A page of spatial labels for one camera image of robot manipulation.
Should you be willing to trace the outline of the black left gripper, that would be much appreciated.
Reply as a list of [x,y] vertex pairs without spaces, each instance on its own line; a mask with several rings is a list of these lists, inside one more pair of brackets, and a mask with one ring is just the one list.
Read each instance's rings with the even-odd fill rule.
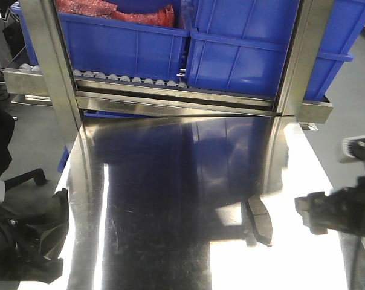
[[58,256],[68,229],[65,188],[47,200],[44,213],[35,217],[0,206],[0,278],[18,269],[20,281],[50,284],[58,279],[63,273],[63,259]]

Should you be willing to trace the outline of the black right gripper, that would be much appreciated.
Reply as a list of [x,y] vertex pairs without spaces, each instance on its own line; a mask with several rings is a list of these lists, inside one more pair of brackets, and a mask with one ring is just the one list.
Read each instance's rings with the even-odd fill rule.
[[314,235],[328,230],[365,237],[365,176],[354,187],[341,188],[330,195],[314,192],[294,199],[303,225]]

